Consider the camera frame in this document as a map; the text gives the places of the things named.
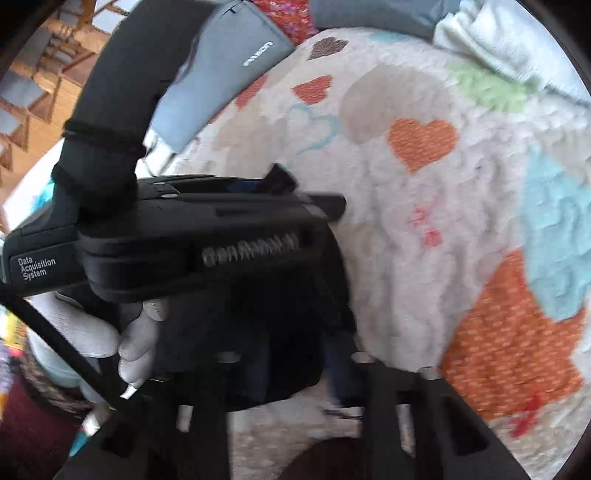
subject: gray fabric pouch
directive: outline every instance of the gray fabric pouch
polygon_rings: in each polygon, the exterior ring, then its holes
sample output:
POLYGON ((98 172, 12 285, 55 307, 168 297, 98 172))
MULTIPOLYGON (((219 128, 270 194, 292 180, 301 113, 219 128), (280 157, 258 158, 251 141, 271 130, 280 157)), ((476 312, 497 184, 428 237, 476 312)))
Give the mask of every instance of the gray fabric pouch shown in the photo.
POLYGON ((460 0, 310 0, 309 8, 318 28, 375 27, 431 40, 460 0))
POLYGON ((197 35, 191 55, 160 100, 151 128, 179 153, 241 91, 295 47, 255 5, 223 4, 197 35))

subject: red floral fabric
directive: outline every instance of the red floral fabric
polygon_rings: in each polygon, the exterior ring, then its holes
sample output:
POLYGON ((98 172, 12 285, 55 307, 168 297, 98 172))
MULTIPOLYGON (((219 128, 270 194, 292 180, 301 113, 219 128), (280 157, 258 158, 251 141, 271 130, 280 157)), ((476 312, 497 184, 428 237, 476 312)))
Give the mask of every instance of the red floral fabric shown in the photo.
POLYGON ((308 0, 253 0, 253 2, 296 45, 318 33, 310 17, 308 0))

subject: white glove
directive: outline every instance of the white glove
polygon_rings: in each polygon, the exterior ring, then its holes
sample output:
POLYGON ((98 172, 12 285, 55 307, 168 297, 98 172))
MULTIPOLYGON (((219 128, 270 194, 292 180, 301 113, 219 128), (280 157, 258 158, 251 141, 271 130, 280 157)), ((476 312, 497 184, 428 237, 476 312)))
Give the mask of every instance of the white glove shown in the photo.
POLYGON ((152 373, 160 322, 165 317, 165 302, 145 301, 141 315, 128 325, 121 336, 119 375, 135 388, 139 388, 152 373))
MULTIPOLYGON (((112 325, 55 292, 35 296, 31 304, 96 369, 96 359, 113 356, 119 349, 119 374, 124 381, 139 387, 150 376, 158 342, 158 321, 164 318, 163 304, 159 301, 145 302, 141 315, 128 325, 121 337, 112 325)), ((28 338, 31 351, 49 380, 60 387, 79 387, 90 401, 102 400, 36 333, 29 330, 28 338)))
MULTIPOLYGON (((84 312, 74 300, 49 292, 31 298, 30 302, 95 369, 99 366, 96 359, 117 353, 119 332, 115 327, 84 312)), ((41 337, 30 329, 27 335, 31 352, 52 383, 64 388, 80 387, 88 400, 101 400, 41 337)))

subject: green patch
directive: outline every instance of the green patch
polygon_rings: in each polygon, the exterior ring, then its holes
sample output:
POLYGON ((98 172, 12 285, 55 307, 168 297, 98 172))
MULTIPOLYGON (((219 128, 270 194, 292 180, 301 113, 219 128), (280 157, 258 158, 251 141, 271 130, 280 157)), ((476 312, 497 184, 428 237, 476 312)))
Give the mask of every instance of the green patch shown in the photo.
POLYGON ((535 88, 525 83, 509 82, 490 70, 467 63, 448 64, 458 79, 458 87, 477 105, 504 113, 523 111, 535 88))

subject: dark red surface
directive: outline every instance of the dark red surface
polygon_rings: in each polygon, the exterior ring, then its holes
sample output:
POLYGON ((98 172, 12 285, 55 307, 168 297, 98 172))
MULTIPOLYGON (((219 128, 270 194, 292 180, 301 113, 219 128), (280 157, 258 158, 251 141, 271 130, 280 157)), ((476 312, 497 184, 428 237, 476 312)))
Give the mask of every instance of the dark red surface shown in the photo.
POLYGON ((19 376, 14 380, 0 425, 0 473, 4 468, 11 480, 14 475, 14 480, 51 480, 66 461, 80 422, 45 410, 19 376))

